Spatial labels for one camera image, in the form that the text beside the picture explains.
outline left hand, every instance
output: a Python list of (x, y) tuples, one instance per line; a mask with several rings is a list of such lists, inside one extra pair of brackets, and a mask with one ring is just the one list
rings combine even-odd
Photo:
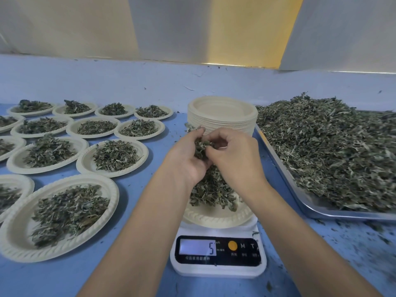
[(187, 177), (194, 187), (205, 176), (206, 170), (212, 165), (209, 159), (197, 159), (195, 154), (195, 140), (204, 135), (205, 128), (193, 130), (182, 137), (168, 152), (164, 164), (177, 169)]

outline metal tray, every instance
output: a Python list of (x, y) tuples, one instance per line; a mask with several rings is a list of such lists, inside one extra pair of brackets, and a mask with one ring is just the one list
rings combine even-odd
[(377, 221), (396, 221), (396, 213), (373, 213), (363, 211), (341, 211), (332, 206), (326, 200), (320, 199), (313, 194), (307, 194), (302, 191), (294, 182), (293, 176), (286, 169), (282, 160), (275, 153), (275, 150), (266, 139), (265, 135), (256, 124), (256, 131), (260, 134), (260, 138), (268, 150), (273, 162), (280, 171), (282, 178), (285, 180), (291, 194), (296, 200), (302, 212), (309, 218), (313, 219), (346, 219), (346, 220), (377, 220)]

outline blue table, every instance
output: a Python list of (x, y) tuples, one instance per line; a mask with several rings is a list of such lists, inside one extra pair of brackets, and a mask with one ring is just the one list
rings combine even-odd
[[(0, 113), (6, 114), (8, 107), (9, 105), (0, 105)], [(115, 240), (151, 175), (159, 167), (168, 150), (185, 134), (186, 120), (186, 114), (176, 113), (164, 120), (166, 130), (157, 137), (143, 141), (150, 152), (146, 163), (130, 174), (113, 178), (120, 190), (119, 205), (114, 216), (91, 240), (72, 252), (41, 263), (15, 263), (0, 255), (0, 295), (2, 297), (75, 296)], [(113, 138), (114, 135), (100, 140), (89, 140), (89, 143), (92, 145)], [(396, 292), (395, 227), (382, 224), (382, 229), (375, 231), (363, 223), (305, 218), (263, 146), (260, 147), (260, 154), (270, 184), (289, 205), (384, 296), (394, 296)], [(9, 173), (5, 161), (0, 163), (0, 173)], [(31, 178), (37, 190), (55, 180), (76, 174), (78, 172), (75, 163), (72, 163), (52, 172), (31, 175)], [(256, 279), (183, 277), (173, 270), (168, 260), (157, 296), (299, 296), (261, 225), (259, 230), (268, 264), (265, 272)]]

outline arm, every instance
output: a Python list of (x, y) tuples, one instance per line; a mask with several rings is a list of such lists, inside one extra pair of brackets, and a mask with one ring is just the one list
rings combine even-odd
[(166, 155), (77, 297), (155, 296), (191, 190), (210, 165), (194, 157), (203, 133), (190, 132)]
[(268, 184), (256, 139), (224, 128), (203, 139), (227, 146), (206, 155), (260, 220), (303, 296), (381, 296)]

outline dried leaves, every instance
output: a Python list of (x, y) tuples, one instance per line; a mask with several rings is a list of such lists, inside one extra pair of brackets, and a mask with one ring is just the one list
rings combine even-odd
[(116, 127), (117, 124), (110, 121), (88, 120), (79, 126), (77, 133), (84, 135), (100, 134), (110, 131)]
[(4, 155), (14, 149), (15, 144), (9, 143), (0, 139), (0, 156)]
[[(189, 131), (194, 129), (189, 124), (186, 124), (186, 127)], [(197, 139), (195, 141), (195, 157), (205, 159), (205, 148), (210, 144), (208, 141), (201, 142), (200, 139)], [(223, 209), (228, 207), (231, 211), (237, 210), (234, 190), (225, 182), (215, 165), (206, 171), (204, 178), (192, 189), (190, 204), (192, 206), (198, 206), (201, 203), (210, 206), (220, 204)]]
[(47, 102), (21, 100), (19, 101), (18, 107), (15, 109), (15, 112), (36, 112), (49, 109), (51, 107), (52, 105)]
[(18, 120), (15, 119), (14, 117), (11, 117), (11, 116), (3, 117), (2, 115), (0, 115), (0, 127), (11, 125), (11, 124), (15, 123), (16, 121), (18, 121)]
[(257, 109), (257, 124), (301, 188), (340, 210), (396, 210), (396, 113), (305, 93)]
[(101, 114), (104, 114), (106, 116), (119, 116), (121, 114), (126, 114), (126, 113), (127, 111), (125, 110), (125, 107), (123, 107), (121, 103), (112, 103), (106, 105), (101, 110)]
[(142, 119), (132, 120), (131, 124), (120, 130), (120, 134), (128, 137), (143, 137), (150, 135), (158, 130), (154, 121), (145, 121)]
[(74, 186), (50, 198), (40, 199), (32, 219), (39, 222), (32, 233), (38, 248), (55, 246), (66, 236), (80, 235), (106, 211), (109, 199), (100, 195), (100, 185)]
[(159, 118), (167, 115), (166, 111), (163, 111), (156, 105), (150, 105), (149, 107), (139, 107), (136, 109), (139, 116), (144, 118)]
[(0, 184), (0, 215), (8, 210), (21, 195), (20, 189), (6, 188)]
[(76, 154), (70, 142), (50, 134), (39, 138), (23, 162), (31, 168), (47, 167), (62, 162)]
[(66, 104), (65, 114), (81, 114), (91, 109), (89, 106), (74, 100), (64, 100), (64, 102)]
[(104, 145), (96, 145), (93, 160), (97, 170), (120, 171), (137, 163), (140, 157), (137, 149), (123, 140), (107, 140)]
[(18, 128), (18, 132), (23, 134), (45, 133), (65, 127), (66, 125), (67, 122), (56, 121), (53, 118), (40, 118), (36, 121), (23, 121), (23, 124)]

